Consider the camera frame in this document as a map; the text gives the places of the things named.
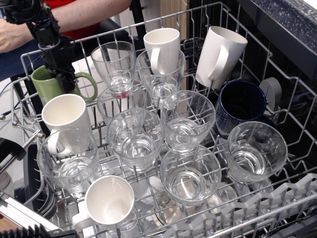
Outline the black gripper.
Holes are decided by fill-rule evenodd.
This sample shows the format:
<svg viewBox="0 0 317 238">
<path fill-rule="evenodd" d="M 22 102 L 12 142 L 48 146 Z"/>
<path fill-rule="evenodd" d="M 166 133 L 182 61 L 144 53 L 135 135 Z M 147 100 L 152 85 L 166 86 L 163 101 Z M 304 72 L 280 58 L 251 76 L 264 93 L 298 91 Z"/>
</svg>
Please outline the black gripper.
<svg viewBox="0 0 317 238">
<path fill-rule="evenodd" d="M 44 52 L 47 79 L 56 78 L 63 93 L 70 93 L 75 89 L 76 76 L 72 66 L 74 54 L 74 41 L 68 36 L 60 35 L 53 45 L 38 44 Z"/>
</svg>

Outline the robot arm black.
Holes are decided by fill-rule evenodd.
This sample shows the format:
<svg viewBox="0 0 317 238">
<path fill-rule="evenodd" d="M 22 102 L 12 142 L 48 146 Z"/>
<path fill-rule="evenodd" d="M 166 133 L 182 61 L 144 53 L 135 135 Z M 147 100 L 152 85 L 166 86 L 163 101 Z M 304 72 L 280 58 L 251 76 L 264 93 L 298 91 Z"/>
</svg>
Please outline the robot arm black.
<svg viewBox="0 0 317 238">
<path fill-rule="evenodd" d="M 75 89 L 74 43 L 60 34 L 50 6 L 43 0 L 2 0 L 0 11 L 7 22 L 27 25 L 38 48 L 44 52 L 42 59 L 48 73 L 57 79 L 63 92 Z"/>
</svg>

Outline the person forearm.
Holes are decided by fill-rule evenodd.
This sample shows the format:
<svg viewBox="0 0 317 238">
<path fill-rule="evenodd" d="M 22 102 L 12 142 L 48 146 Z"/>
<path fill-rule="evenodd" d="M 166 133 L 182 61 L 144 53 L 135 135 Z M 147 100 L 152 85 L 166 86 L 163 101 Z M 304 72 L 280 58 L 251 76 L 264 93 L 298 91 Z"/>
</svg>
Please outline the person forearm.
<svg viewBox="0 0 317 238">
<path fill-rule="evenodd" d="M 52 10 L 61 32 L 77 30 L 101 22 L 128 9 L 130 0 L 75 0 Z M 15 25 L 0 20 L 0 52 L 7 53 L 31 41 L 26 24 Z"/>
</svg>

